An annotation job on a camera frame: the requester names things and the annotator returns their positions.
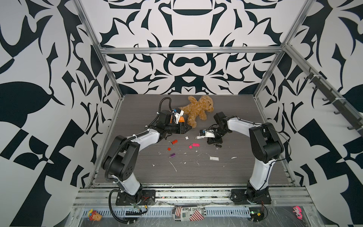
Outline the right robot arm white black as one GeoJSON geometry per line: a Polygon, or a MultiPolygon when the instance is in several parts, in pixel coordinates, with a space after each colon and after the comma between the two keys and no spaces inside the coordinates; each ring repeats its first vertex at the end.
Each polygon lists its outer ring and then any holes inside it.
{"type": "Polygon", "coordinates": [[[253,123],[237,116],[227,117],[223,112],[215,114],[214,119],[215,125],[208,130],[214,136],[208,138],[208,144],[221,144],[226,134],[238,132],[250,138],[255,157],[253,172],[246,189],[232,189],[230,200],[237,205],[271,204],[269,178],[273,166],[280,161],[280,154],[285,150],[278,131],[271,123],[253,123]]]}

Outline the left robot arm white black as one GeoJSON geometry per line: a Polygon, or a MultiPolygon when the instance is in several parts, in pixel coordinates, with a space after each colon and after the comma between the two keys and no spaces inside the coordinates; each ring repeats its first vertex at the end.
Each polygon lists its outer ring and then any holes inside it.
{"type": "Polygon", "coordinates": [[[118,195],[127,203],[137,204],[142,200],[142,186],[134,175],[139,152],[165,140],[174,134],[185,134],[192,129],[182,121],[182,110],[171,107],[172,99],[163,98],[156,118],[145,131],[129,137],[116,136],[103,158],[101,168],[104,178],[118,186],[118,195]]]}

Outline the orange plush fish toy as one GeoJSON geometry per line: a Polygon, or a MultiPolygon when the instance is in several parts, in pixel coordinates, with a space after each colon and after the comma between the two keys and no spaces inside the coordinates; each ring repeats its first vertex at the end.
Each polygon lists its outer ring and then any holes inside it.
{"type": "Polygon", "coordinates": [[[184,123],[185,120],[183,118],[183,116],[181,115],[172,115],[171,119],[170,119],[170,124],[180,124],[180,123],[184,123]]]}

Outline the brown teddy bear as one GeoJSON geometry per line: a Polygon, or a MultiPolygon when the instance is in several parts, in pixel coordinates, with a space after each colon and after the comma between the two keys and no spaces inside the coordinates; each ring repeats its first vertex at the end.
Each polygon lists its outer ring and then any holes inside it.
{"type": "Polygon", "coordinates": [[[193,96],[188,96],[188,100],[190,101],[190,103],[184,107],[180,107],[180,109],[188,115],[187,124],[190,125],[192,128],[196,128],[197,116],[200,118],[200,120],[206,121],[206,112],[211,113],[214,111],[214,102],[213,99],[208,95],[201,96],[199,100],[197,100],[193,96]]]}

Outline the printed label sticker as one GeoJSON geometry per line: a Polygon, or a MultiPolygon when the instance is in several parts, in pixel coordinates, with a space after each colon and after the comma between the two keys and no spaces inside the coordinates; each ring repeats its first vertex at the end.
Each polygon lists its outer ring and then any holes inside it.
{"type": "Polygon", "coordinates": [[[206,209],[204,206],[175,206],[172,209],[172,217],[175,221],[199,221],[206,217],[206,209]]]}

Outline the pink toy figure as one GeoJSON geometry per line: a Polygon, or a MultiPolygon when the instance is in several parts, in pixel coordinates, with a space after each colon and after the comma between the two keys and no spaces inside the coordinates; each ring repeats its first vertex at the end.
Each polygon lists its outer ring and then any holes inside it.
{"type": "Polygon", "coordinates": [[[299,219],[299,220],[302,220],[302,209],[299,207],[299,206],[295,206],[293,207],[293,213],[295,213],[296,217],[299,219]]]}

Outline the colourful small toy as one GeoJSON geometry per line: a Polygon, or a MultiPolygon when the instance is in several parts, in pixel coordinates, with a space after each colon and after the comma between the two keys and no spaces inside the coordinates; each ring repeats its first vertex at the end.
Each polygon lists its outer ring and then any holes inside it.
{"type": "Polygon", "coordinates": [[[102,219],[102,215],[99,214],[97,211],[91,209],[88,211],[88,219],[90,221],[100,221],[102,219]]]}

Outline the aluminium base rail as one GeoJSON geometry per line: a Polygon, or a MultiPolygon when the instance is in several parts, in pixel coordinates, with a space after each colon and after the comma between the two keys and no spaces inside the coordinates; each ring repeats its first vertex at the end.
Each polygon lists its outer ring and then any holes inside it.
{"type": "MultiPolygon", "coordinates": [[[[183,205],[183,204],[219,204],[226,205],[232,201],[231,187],[220,188],[153,188],[156,204],[183,205]]],[[[73,202],[74,207],[95,206],[105,207],[111,188],[80,189],[73,202]]],[[[313,200],[304,187],[270,187],[270,198],[274,206],[313,206],[313,200]]]]}

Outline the aluminium frame post left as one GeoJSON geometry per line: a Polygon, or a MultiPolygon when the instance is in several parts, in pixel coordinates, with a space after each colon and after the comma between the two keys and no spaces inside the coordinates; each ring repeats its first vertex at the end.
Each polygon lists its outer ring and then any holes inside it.
{"type": "Polygon", "coordinates": [[[79,17],[80,21],[82,22],[83,26],[85,27],[85,30],[90,38],[91,44],[93,45],[93,48],[102,64],[102,66],[106,70],[106,74],[112,84],[112,87],[114,88],[119,99],[122,99],[123,93],[121,92],[120,87],[119,87],[118,83],[116,82],[115,76],[114,76],[106,58],[104,57],[104,55],[101,52],[101,48],[99,46],[98,39],[91,26],[90,20],[86,14],[86,10],[85,10],[82,2],[80,0],[73,0],[72,2],[75,5],[78,17],[79,17]]]}

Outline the wall hook rack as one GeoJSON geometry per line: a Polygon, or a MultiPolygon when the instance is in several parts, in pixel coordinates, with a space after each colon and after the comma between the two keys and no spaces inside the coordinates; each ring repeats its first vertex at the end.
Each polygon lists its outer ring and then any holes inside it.
{"type": "Polygon", "coordinates": [[[356,131],[363,136],[363,115],[360,114],[353,105],[343,97],[322,75],[309,67],[309,75],[304,80],[313,83],[313,90],[319,91],[324,95],[322,101],[328,102],[336,109],[335,115],[342,115],[350,124],[347,127],[350,131],[356,131]]]}

